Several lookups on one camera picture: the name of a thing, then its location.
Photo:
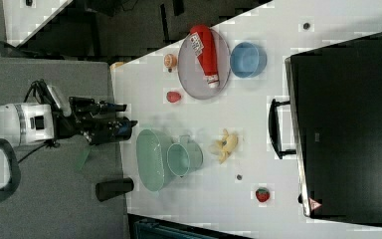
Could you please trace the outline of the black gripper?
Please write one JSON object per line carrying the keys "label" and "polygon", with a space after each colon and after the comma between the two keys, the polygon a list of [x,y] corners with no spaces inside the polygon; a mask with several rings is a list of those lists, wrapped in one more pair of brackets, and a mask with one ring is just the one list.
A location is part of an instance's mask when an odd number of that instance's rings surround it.
{"label": "black gripper", "polygon": [[119,118],[127,105],[94,99],[69,97],[69,102],[53,101],[54,139],[82,135],[90,145],[120,141],[131,137],[137,120]]}

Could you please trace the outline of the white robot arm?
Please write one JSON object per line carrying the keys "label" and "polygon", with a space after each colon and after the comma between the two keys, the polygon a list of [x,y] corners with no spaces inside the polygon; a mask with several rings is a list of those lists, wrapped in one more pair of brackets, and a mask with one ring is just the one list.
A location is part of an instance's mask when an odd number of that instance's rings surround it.
{"label": "white robot arm", "polygon": [[125,105],[70,97],[63,109],[57,103],[19,103],[0,106],[0,138],[12,146],[34,145],[82,135],[88,144],[131,138],[135,120],[121,117]]}

